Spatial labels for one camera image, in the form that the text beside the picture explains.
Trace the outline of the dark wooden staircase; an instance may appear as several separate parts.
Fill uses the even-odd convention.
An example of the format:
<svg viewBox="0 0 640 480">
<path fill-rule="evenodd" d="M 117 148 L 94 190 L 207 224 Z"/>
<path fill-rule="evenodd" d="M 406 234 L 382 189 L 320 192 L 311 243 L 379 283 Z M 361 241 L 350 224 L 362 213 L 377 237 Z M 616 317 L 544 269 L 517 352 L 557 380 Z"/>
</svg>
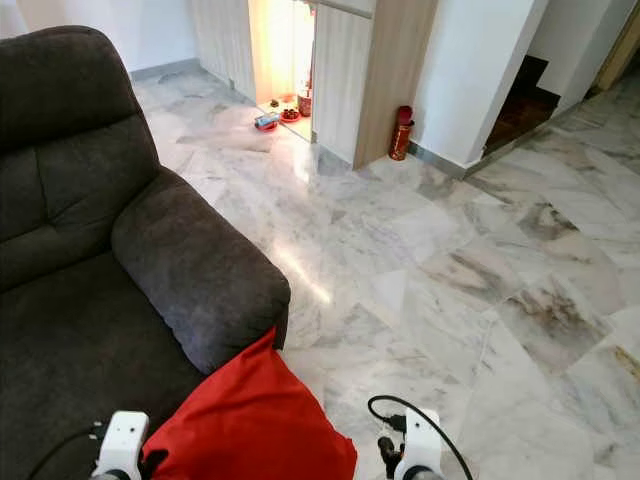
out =
<svg viewBox="0 0 640 480">
<path fill-rule="evenodd" d="M 529 55 L 522 60 L 511 90 L 500 106 L 492 133 L 486 138 L 485 155 L 493 154 L 550 119 L 561 96 L 538 86 L 548 65 L 548 60 Z"/>
</svg>

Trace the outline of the red fire extinguisher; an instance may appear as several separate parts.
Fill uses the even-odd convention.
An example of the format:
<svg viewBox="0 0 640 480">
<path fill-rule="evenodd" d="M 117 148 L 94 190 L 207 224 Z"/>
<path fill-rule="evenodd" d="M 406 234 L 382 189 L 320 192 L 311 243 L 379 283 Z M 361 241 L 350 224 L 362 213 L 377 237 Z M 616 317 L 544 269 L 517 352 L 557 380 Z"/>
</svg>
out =
<svg viewBox="0 0 640 480">
<path fill-rule="evenodd" d="M 403 161 L 406 159 L 410 136 L 413 129 L 413 109 L 410 105 L 399 106 L 396 113 L 396 128 L 393 129 L 392 141 L 388 151 L 389 159 Z"/>
</svg>

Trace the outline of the red pillow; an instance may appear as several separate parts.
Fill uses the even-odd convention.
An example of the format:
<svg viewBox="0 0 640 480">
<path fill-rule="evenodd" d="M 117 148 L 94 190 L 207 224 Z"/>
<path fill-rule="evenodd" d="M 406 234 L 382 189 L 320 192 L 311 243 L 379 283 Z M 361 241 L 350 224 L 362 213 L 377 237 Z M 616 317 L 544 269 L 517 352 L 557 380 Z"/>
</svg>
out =
<svg viewBox="0 0 640 480">
<path fill-rule="evenodd" d="M 353 480 L 358 453 L 276 352 L 276 329 L 212 372 L 143 444 L 151 480 Z"/>
</svg>

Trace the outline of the dark grey fabric sofa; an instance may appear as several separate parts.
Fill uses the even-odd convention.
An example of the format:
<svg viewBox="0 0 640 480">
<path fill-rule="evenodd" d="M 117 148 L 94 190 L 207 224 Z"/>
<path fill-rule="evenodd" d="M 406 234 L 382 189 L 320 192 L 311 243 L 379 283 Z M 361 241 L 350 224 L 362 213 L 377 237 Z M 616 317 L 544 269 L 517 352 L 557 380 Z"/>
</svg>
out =
<svg viewBox="0 0 640 480">
<path fill-rule="evenodd" d="M 0 47 L 0 479 L 84 480 L 60 440 L 116 411 L 169 419 L 269 332 L 291 287 L 160 163 L 109 37 L 58 26 Z"/>
</svg>

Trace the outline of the wooden slatted cabinet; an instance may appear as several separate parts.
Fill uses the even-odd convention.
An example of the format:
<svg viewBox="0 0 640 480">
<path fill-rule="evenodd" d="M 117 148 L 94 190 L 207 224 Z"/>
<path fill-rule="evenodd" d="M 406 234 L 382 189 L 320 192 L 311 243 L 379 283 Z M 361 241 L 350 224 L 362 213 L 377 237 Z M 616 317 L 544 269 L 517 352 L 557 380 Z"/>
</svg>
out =
<svg viewBox="0 0 640 480">
<path fill-rule="evenodd" d="M 187 0 L 198 64 L 265 113 L 314 113 L 292 131 L 364 169 L 388 156 L 415 101 L 436 0 Z"/>
</svg>

